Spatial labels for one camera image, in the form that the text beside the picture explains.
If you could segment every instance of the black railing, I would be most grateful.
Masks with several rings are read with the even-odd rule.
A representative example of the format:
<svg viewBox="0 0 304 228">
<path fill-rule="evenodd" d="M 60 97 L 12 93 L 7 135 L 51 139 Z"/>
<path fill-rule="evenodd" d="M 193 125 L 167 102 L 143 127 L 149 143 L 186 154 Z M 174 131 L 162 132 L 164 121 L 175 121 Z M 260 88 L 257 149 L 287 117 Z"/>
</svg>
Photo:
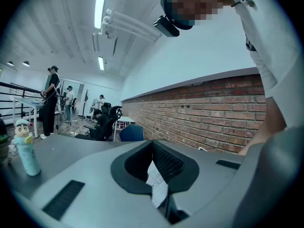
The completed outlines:
<svg viewBox="0 0 304 228">
<path fill-rule="evenodd" d="M 9 88 L 9 93 L 0 92 L 0 95 L 16 95 L 16 96 L 22 96 L 23 98 L 24 97 L 26 97 L 26 98 L 31 97 L 31 98 L 41 98 L 41 99 L 43 99 L 42 97 L 31 96 L 31 93 L 40 94 L 40 91 L 35 90 L 35 89 L 23 87 L 23 86 L 16 85 L 16 84 L 13 84 L 13 83 L 6 84 L 6 83 L 3 83 L 3 82 L 0 82 L 0 86 Z M 13 102 L 13 101 L 0 100 L 0 102 Z M 25 108 L 29 108 L 29 107 L 23 107 L 23 104 L 21 104 L 21 107 L 16 107 L 15 109 L 21 109 L 21 113 L 17 113 L 15 115 L 21 115 L 21 118 L 22 118 L 24 116 L 23 109 L 25 109 Z M 0 110 L 9 110 L 9 109 L 13 109 L 13 107 L 0 108 Z M 4 117 L 4 116 L 12 116 L 12 115 L 13 114 L 7 114 L 7 115 L 1 115 L 1 116 Z"/>
</svg>

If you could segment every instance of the black cap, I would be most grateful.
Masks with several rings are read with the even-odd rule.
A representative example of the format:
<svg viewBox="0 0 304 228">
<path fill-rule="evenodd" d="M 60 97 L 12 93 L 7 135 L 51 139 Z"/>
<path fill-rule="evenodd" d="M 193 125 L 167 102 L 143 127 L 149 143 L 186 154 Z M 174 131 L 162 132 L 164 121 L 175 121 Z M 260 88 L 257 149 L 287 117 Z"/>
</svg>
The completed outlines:
<svg viewBox="0 0 304 228">
<path fill-rule="evenodd" d="M 48 68 L 47 70 L 51 71 L 51 69 L 55 69 L 56 72 L 58 71 L 58 67 L 56 67 L 56 66 L 52 66 L 51 68 Z"/>
<path fill-rule="evenodd" d="M 167 0 L 161 0 L 161 7 L 167 16 L 167 19 L 170 21 L 172 25 L 182 30 L 188 30 L 192 28 L 192 26 L 183 25 L 181 22 L 178 22 L 177 20 L 174 20 L 172 18 L 172 14 L 170 12 L 172 8 L 170 8 L 170 4 L 167 2 Z"/>
</svg>

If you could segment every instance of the cartoon figurine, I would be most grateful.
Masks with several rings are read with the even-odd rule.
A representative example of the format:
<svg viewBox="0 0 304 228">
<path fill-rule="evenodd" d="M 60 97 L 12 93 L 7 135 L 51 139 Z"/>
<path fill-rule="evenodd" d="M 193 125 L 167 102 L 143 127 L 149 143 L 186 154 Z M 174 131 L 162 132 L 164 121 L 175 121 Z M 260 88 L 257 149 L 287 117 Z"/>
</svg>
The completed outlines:
<svg viewBox="0 0 304 228">
<path fill-rule="evenodd" d="M 14 143 L 17 146 L 23 167 L 28 175 L 35 176 L 40 172 L 33 149 L 33 134 L 29 132 L 30 122 L 18 119 L 15 127 Z"/>
</svg>

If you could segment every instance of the gray machine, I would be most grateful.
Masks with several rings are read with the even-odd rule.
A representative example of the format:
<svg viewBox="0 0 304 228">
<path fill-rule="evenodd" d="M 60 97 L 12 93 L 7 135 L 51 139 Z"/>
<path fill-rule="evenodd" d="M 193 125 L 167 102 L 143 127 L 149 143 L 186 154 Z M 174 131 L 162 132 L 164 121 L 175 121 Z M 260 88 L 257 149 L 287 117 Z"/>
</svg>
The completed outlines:
<svg viewBox="0 0 304 228">
<path fill-rule="evenodd" d="M 44 227 L 250 227 L 296 179 L 303 132 L 303 127 L 286 130 L 264 146 L 252 146 L 245 157 L 163 140 L 133 142 L 78 160 L 43 183 L 30 200 L 16 196 Z M 168 184 L 159 209 L 145 183 L 152 160 Z M 71 182 L 78 184 L 67 187 Z M 68 196 L 60 197 L 63 192 Z"/>
</svg>

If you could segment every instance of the red brick wall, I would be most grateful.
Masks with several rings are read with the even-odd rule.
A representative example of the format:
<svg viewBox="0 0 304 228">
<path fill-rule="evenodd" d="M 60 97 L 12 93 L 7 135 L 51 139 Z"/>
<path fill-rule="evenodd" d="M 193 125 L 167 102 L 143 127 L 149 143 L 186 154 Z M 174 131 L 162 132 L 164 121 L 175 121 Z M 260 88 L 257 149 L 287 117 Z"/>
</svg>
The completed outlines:
<svg viewBox="0 0 304 228">
<path fill-rule="evenodd" d="M 166 139 L 209 151 L 239 152 L 265 118 L 260 75 L 239 76 L 123 101 L 123 115 L 147 139 Z"/>
</svg>

